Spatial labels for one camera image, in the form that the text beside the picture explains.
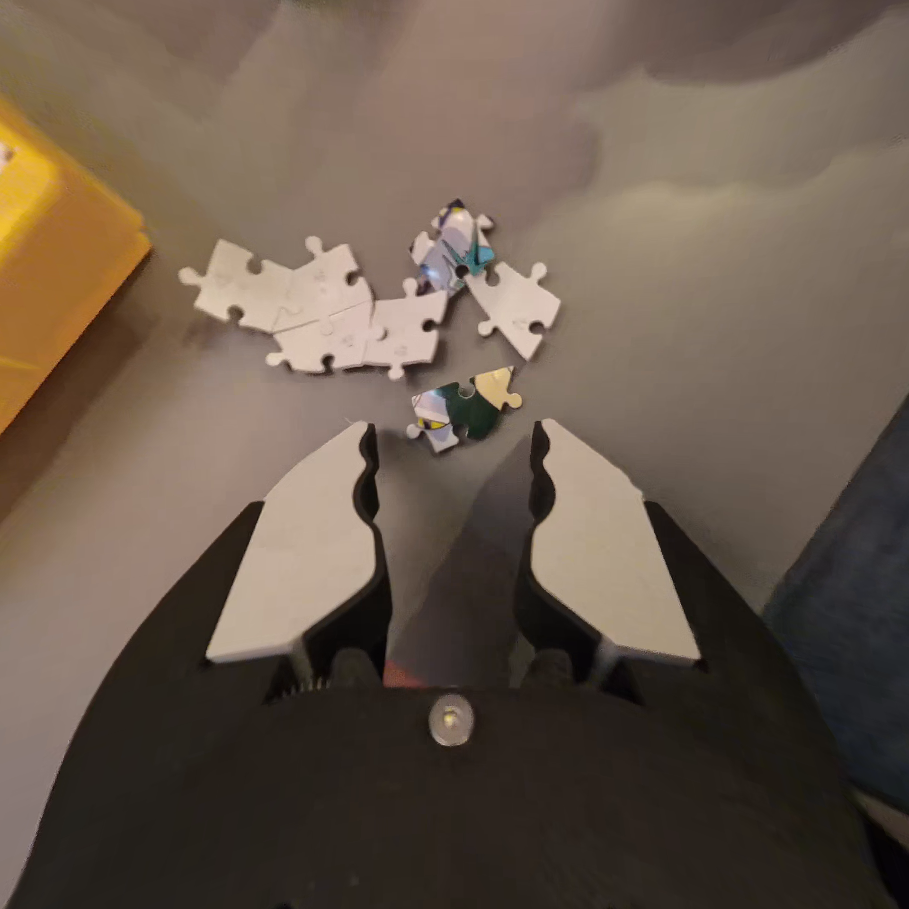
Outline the pile of puzzle pieces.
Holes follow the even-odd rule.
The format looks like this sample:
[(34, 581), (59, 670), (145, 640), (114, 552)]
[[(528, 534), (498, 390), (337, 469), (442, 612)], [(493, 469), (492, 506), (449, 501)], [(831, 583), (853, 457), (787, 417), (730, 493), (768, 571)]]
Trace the pile of puzzle pieces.
[(178, 280), (196, 291), (198, 312), (271, 336), (277, 349), (267, 363), (299, 373), (369, 367), (402, 380), (406, 368), (435, 360), (449, 302), (463, 290), (483, 312), (478, 334), (500, 333), (531, 361), (543, 341), (536, 329), (553, 327), (562, 301), (543, 286), (545, 264), (523, 275), (496, 258), (493, 227), (460, 199), (449, 202), (415, 236), (416, 274), (389, 299), (374, 296), (350, 245), (327, 248), (317, 236), (306, 238), (310, 260), (301, 267), (264, 259), (258, 271), (249, 250), (220, 239), (203, 273), (184, 267)]

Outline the blue fabric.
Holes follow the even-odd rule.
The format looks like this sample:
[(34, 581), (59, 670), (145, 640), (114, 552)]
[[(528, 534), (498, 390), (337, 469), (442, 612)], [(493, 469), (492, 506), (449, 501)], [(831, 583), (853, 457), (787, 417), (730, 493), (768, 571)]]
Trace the blue fabric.
[(851, 782), (907, 812), (907, 401), (774, 589), (764, 618)]

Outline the yellow box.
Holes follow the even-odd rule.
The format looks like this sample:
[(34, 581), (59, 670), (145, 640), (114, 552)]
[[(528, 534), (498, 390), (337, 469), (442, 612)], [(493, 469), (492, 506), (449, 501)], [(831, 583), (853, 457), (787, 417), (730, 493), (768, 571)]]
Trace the yellow box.
[(149, 255), (143, 217), (1, 102), (1, 430)]

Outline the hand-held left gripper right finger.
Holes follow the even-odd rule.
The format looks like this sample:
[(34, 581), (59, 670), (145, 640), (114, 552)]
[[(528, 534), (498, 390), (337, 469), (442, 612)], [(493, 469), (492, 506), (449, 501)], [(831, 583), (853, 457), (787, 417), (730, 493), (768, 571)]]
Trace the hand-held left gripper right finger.
[(625, 658), (695, 666), (701, 651), (641, 491), (551, 418), (535, 424), (530, 469), (515, 597), (524, 640), (562, 651), (574, 679), (595, 686)]

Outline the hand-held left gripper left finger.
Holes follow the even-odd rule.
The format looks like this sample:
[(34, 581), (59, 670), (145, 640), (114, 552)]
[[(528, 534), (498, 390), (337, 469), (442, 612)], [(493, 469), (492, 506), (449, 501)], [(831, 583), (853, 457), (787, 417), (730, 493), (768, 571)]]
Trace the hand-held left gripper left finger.
[(380, 531), (377, 433), (358, 422), (306, 456), (266, 495), (205, 656), (285, 656), (328, 672), (364, 651), (383, 671), (392, 593)]

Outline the green printed puzzle piece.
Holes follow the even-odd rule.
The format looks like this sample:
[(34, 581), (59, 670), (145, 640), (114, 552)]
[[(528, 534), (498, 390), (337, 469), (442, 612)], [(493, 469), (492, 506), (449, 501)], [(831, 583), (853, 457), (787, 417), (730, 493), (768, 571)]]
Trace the green printed puzzle piece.
[(408, 439), (426, 438), (434, 454), (460, 443), (458, 429), (471, 441), (487, 438), (506, 408), (522, 407), (520, 394), (512, 392), (513, 365), (477, 374), (469, 384), (440, 385), (412, 398), (415, 420), (405, 429)]

